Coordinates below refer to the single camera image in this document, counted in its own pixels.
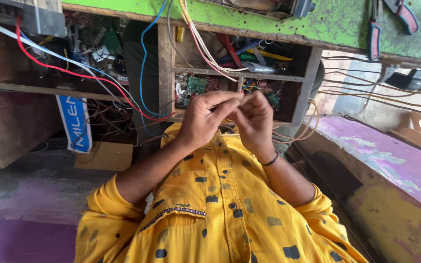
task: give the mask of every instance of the green table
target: green table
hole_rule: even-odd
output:
[[[325,49],[365,53],[370,0],[313,0],[314,12],[303,19],[275,21],[231,9],[188,1],[191,18],[202,29],[223,33],[286,40]],[[63,7],[105,15],[125,16],[150,21],[157,15],[162,0],[63,0]],[[419,31],[406,35],[395,15],[384,4],[381,21],[382,58],[421,63],[421,0],[407,2],[419,21]],[[183,25],[178,0],[173,2],[173,25]]]

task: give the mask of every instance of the blue sign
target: blue sign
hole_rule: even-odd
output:
[[[67,148],[74,152],[90,153],[92,134],[90,124],[86,122],[89,114],[84,103],[87,99],[56,95],[56,100],[67,135]]]

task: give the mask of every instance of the shirt sleeve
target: shirt sleeve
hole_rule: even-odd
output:
[[[333,213],[331,200],[321,193],[316,185],[312,185],[315,188],[313,200],[295,209],[306,219],[309,227],[322,236],[324,242],[338,254],[357,262],[366,262],[366,259],[348,242],[347,230]]]
[[[128,203],[115,181],[116,175],[87,197],[88,210],[82,212],[77,229],[75,263],[113,261],[127,248],[144,218],[145,203]]]

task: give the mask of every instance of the hand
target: hand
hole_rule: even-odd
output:
[[[237,123],[243,146],[263,163],[272,161],[276,156],[272,145],[273,115],[274,111],[260,91],[247,94],[230,114]]]
[[[192,97],[175,141],[189,152],[205,145],[242,98],[242,93],[231,91],[208,92]]]

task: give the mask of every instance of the green painted surface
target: green painted surface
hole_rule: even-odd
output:
[[[63,0],[65,3],[126,11],[143,15],[157,15],[161,0]],[[298,34],[330,44],[366,48],[367,25],[370,19],[370,0],[313,0],[314,12],[303,19],[275,21],[257,15],[233,12],[231,9],[197,1],[188,1],[193,20],[219,26],[230,26],[262,33]],[[421,58],[421,0],[407,1],[419,21],[419,31],[406,35],[392,12],[384,4],[381,51]],[[171,18],[181,18],[178,0],[173,2]]]

